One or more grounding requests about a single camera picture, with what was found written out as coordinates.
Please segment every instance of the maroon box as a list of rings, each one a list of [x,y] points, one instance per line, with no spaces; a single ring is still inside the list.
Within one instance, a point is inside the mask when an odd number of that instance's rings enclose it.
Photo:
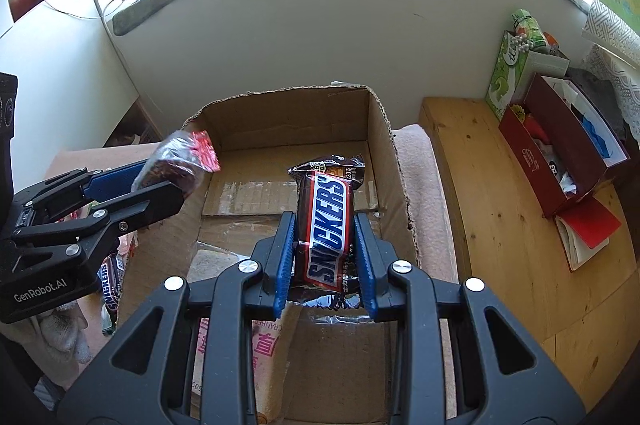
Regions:
[[[524,104],[546,132],[554,151],[576,185],[576,194],[567,195],[562,191],[529,132],[508,108],[500,122],[500,132],[527,175],[545,217],[568,208],[589,194],[600,182],[612,179],[625,163],[626,160],[607,166],[580,121],[539,74],[533,78]]]

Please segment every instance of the wooden table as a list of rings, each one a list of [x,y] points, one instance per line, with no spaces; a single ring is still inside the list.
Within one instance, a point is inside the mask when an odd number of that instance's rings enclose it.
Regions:
[[[640,339],[640,277],[612,185],[596,193],[621,222],[609,245],[569,270],[498,120],[483,100],[426,98],[461,281],[479,277],[542,344],[587,409],[599,401]]]

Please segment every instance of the white glove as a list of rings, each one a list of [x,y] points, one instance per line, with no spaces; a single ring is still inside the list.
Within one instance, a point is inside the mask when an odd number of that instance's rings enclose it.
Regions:
[[[73,301],[14,324],[0,323],[0,333],[18,342],[53,383],[66,387],[78,377],[79,364],[92,358],[82,331],[86,325]]]

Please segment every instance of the cardboard box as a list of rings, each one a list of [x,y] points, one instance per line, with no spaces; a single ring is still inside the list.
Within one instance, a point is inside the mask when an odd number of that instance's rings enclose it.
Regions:
[[[607,166],[574,113],[539,74],[531,82],[524,105],[551,140],[577,187],[575,196],[567,196],[562,191],[529,132],[508,108],[500,122],[500,131],[527,175],[545,217],[572,206],[599,183],[614,177],[622,163]]]
[[[187,125],[209,132],[222,170],[186,200],[179,214],[139,231],[139,248],[124,276],[120,321],[164,279],[187,274],[194,241],[251,254],[259,239],[275,233],[279,214],[296,209],[287,168],[333,153],[364,157],[366,182],[356,208],[379,212],[382,237],[415,264],[414,224],[394,140],[370,89],[303,87],[246,94],[207,105]],[[285,422],[385,422],[393,326],[322,325],[318,311],[303,310],[292,339]]]
[[[569,67],[568,58],[533,51],[520,53],[514,35],[505,31],[502,36],[494,74],[485,96],[498,120],[502,119],[508,105],[522,101],[534,74],[562,78]]]

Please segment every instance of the blue gripper pad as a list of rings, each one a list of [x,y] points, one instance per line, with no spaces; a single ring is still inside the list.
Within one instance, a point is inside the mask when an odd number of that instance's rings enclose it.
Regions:
[[[273,301],[273,312],[277,319],[282,315],[282,310],[287,302],[287,294],[289,293],[291,268],[293,266],[293,231],[295,225],[296,218],[291,217],[282,250],[282,257],[278,264],[278,273],[276,274],[276,295]]]
[[[124,194],[129,194],[131,183],[136,179],[145,163],[146,160],[139,161],[96,174],[84,188],[84,196],[98,202],[105,202]]]
[[[358,280],[360,281],[360,300],[362,305],[375,320],[378,314],[378,302],[376,300],[376,280],[371,267],[371,259],[367,246],[365,245],[364,234],[359,218],[354,217],[355,238],[356,238],[356,268],[358,270]]]

